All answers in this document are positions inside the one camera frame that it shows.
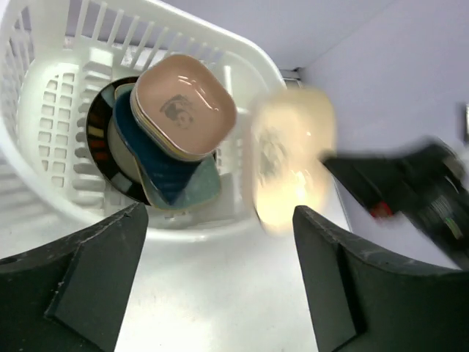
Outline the light teal rectangular divided plate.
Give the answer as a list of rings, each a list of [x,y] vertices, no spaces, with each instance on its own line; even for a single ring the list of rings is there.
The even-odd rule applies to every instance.
[[[133,86],[126,86],[117,89],[117,92],[125,90],[131,91],[132,88]],[[203,161],[199,161],[200,165],[193,173],[184,191],[173,205],[167,204],[164,199],[162,199],[136,160],[135,163],[138,176],[147,200],[151,206],[158,210],[188,210],[215,199],[220,193],[221,179],[216,167],[215,159],[213,157],[205,158]]]

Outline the round black-rimmed plate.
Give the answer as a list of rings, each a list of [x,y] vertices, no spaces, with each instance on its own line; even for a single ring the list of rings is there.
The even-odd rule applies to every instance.
[[[130,173],[117,163],[117,158],[111,151],[108,133],[113,122],[117,89],[132,87],[136,81],[135,76],[124,77],[107,84],[96,94],[91,100],[86,116],[85,133],[92,160],[105,180],[122,195],[148,205],[149,202],[139,178],[131,177]]]

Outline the dark blue leaf-shaped plate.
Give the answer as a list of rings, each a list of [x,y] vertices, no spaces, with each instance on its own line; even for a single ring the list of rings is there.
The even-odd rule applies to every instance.
[[[130,105],[131,91],[114,94],[113,121],[117,133],[162,199],[173,205],[200,163],[167,155],[139,126]]]

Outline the brown square panda plate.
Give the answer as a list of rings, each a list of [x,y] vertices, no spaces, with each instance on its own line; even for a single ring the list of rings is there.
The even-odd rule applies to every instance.
[[[191,56],[162,59],[138,77],[132,93],[150,125],[191,155],[213,153],[236,123],[232,96]]]

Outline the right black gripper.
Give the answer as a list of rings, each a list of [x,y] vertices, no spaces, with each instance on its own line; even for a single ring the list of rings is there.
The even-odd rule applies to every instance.
[[[468,173],[447,144],[430,140],[393,156],[326,153],[322,164],[371,216],[403,213],[468,269]]]

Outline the cream square panda plate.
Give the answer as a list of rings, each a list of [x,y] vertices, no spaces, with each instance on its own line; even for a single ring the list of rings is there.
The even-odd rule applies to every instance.
[[[250,128],[251,196],[262,227],[292,230],[299,205],[322,210],[332,177],[320,160],[336,149],[336,118],[319,89],[283,89],[261,100]]]

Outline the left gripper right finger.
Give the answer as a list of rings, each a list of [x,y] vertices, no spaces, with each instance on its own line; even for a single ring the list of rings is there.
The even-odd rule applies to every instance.
[[[320,351],[466,351],[468,273],[391,252],[304,205],[292,217]]]

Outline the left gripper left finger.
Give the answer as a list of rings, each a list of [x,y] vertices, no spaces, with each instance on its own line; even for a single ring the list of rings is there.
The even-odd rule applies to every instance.
[[[1,350],[113,351],[148,221],[134,203],[1,260]]]

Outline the yellow square panda plate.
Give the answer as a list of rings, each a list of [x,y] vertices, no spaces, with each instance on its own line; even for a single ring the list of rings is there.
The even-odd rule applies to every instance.
[[[148,137],[164,151],[165,154],[177,160],[187,162],[198,162],[205,158],[213,157],[212,153],[191,155],[171,143],[171,141],[163,133],[150,125],[149,120],[144,116],[143,112],[139,108],[134,93],[130,94],[130,107],[136,123],[143,130],[143,132],[145,132],[145,134],[148,135]]]

